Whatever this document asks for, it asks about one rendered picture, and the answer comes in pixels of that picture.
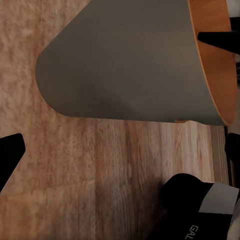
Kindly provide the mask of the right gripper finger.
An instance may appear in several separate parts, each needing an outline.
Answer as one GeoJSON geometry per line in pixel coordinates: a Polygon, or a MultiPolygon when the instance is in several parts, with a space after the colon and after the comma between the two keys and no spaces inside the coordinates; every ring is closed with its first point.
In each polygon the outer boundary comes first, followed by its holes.
{"type": "Polygon", "coordinates": [[[231,17],[230,23],[232,31],[240,32],[240,17],[231,17]]]}
{"type": "Polygon", "coordinates": [[[240,31],[199,32],[197,39],[209,45],[240,54],[240,31]]]}

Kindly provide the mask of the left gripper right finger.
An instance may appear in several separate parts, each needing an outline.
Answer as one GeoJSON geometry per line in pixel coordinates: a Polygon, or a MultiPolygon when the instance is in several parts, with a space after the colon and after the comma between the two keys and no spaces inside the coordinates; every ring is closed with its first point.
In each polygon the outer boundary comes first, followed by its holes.
{"type": "Polygon", "coordinates": [[[225,152],[240,172],[240,135],[229,133],[226,139],[225,152]]]}

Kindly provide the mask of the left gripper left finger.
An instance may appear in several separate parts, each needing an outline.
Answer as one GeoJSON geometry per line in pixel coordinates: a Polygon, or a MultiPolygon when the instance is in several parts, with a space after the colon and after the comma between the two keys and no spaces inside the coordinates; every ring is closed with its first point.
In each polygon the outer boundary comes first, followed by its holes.
{"type": "Polygon", "coordinates": [[[21,133],[0,138],[0,192],[26,152],[21,133]]]}

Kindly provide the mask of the trash can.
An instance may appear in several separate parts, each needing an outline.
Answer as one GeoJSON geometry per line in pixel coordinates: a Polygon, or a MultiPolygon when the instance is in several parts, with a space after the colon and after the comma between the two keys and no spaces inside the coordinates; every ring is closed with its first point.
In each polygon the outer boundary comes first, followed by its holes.
{"type": "Polygon", "coordinates": [[[90,0],[40,53],[37,87],[69,117],[229,127],[235,54],[199,32],[232,32],[227,0],[90,0]]]}

